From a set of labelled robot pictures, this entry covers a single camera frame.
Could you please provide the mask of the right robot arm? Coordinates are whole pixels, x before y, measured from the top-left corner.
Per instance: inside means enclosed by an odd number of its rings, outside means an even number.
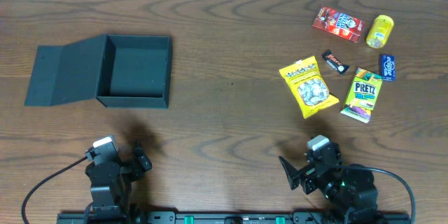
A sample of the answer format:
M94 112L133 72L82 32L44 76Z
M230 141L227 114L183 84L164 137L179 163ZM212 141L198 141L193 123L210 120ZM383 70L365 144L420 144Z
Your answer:
M378 190L367 167L344 166L337 143L312 139L305 153L307 165L296 169L284 157L279 161L291 190L301 187L307 195L320 191L332 204L322 223L373 223L378 220Z

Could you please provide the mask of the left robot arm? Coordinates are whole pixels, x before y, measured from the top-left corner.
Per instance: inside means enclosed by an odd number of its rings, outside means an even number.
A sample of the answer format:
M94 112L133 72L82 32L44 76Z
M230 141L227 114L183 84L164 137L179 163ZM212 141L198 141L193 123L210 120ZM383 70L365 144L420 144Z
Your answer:
M85 174L91 182L92 202L83 214L84 223L146 223L147 215L130 203L132 182L152 169L141 144L132 149L132 158L123 162L113 143L91 147L86 152L90 164Z

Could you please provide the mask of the yellow plastic canister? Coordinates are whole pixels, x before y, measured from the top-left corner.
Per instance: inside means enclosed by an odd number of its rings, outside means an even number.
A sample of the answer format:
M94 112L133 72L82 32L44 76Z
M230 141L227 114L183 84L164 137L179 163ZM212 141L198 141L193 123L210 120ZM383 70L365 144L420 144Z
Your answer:
M374 19L372 27L367 34L366 43L371 48L383 48L389 39L394 27L394 21L387 15L379 15Z

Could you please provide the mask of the black gift box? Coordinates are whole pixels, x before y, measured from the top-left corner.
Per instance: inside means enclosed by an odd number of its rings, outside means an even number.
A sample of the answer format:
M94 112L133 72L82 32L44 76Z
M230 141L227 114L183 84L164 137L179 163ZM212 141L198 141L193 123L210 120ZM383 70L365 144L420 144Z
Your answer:
M173 45L169 36L103 34L40 45L25 106L96 99L107 108L165 109Z

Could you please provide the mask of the green Pretz snack box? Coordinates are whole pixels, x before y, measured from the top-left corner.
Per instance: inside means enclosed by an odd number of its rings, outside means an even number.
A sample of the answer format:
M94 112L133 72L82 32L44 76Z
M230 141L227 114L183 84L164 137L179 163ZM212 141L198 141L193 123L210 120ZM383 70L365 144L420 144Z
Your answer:
M382 83L382 76L358 67L340 113L368 123Z

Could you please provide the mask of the red Hello Panda box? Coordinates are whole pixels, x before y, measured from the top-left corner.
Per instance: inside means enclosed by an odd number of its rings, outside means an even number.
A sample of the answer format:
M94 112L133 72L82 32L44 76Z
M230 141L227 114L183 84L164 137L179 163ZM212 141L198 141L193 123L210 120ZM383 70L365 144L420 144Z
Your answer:
M357 43L360 40L365 22L334 8L322 6L312 26L342 39Z

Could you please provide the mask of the yellow candy bag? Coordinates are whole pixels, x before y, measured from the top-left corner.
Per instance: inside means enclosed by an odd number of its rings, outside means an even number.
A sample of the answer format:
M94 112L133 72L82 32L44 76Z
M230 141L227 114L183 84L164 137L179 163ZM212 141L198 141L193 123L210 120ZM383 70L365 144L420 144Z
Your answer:
M304 119L340 102L330 93L314 55L285 66L279 73L295 97Z

